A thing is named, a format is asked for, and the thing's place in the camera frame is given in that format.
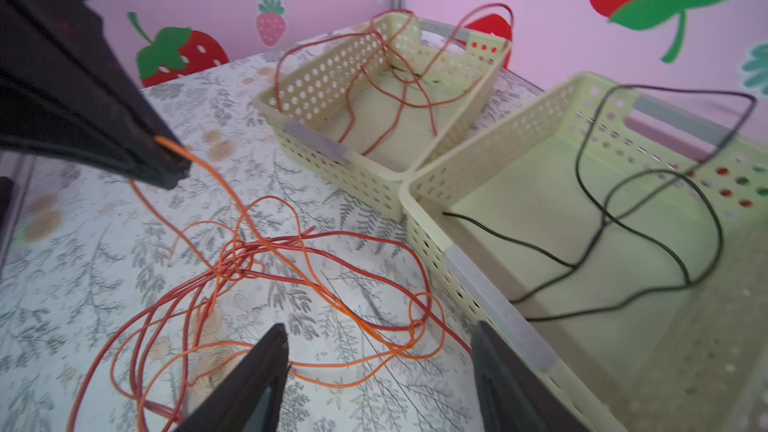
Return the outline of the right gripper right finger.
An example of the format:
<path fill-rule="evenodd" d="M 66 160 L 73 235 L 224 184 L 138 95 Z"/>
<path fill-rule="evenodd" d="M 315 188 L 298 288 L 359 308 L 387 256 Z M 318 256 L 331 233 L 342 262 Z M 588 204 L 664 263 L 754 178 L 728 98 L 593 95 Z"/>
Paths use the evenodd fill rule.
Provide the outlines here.
<path fill-rule="evenodd" d="M 587 429 L 485 321 L 473 331 L 471 355 L 486 431 Z"/>

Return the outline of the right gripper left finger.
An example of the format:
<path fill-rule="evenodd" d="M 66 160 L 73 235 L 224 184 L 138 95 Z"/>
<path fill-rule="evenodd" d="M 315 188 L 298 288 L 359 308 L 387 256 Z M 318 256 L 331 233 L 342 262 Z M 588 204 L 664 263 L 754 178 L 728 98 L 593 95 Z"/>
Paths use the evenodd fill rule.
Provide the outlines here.
<path fill-rule="evenodd" d="M 190 417 L 180 432 L 275 432 L 287 383 L 285 326 L 272 326 Z"/>

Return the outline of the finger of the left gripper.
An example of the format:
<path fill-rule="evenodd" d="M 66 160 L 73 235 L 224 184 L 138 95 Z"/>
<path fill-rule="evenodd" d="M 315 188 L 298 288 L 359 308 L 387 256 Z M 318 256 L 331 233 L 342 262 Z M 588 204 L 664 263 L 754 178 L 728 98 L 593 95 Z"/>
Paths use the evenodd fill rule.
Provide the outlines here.
<path fill-rule="evenodd" d="M 166 190 L 189 160 L 124 73 L 87 0 L 1 0 L 1 149 L 95 167 Z"/>

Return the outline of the middle green basket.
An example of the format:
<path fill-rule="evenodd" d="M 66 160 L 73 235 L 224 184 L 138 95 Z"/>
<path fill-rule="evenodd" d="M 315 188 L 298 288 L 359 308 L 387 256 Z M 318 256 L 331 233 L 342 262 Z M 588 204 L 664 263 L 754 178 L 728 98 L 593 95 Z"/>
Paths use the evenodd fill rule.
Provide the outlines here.
<path fill-rule="evenodd" d="M 757 106 L 578 74 L 406 181 L 409 240 L 587 429 L 765 430 Z"/>

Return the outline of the green basket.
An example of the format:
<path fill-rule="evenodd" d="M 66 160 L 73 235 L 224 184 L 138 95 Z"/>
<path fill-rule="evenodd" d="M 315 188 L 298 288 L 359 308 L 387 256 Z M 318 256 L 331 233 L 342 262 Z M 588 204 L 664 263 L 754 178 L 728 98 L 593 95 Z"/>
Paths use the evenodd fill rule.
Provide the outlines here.
<path fill-rule="evenodd" d="M 278 70 L 254 105 L 288 156 L 401 220 L 400 186 L 463 141 L 511 50 L 503 36 L 390 12 Z"/>
<path fill-rule="evenodd" d="M 587 429 L 765 430 L 757 106 L 578 74 L 406 181 L 409 240 Z"/>

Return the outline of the left green basket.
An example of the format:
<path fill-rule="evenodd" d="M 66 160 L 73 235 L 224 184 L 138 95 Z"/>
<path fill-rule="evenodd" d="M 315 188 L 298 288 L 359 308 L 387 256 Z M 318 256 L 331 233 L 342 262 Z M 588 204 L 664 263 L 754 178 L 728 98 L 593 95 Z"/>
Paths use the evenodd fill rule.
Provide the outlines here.
<path fill-rule="evenodd" d="M 401 220 L 400 186 L 463 141 L 511 50 L 503 36 L 390 12 L 278 70 L 254 105 L 288 156 Z"/>

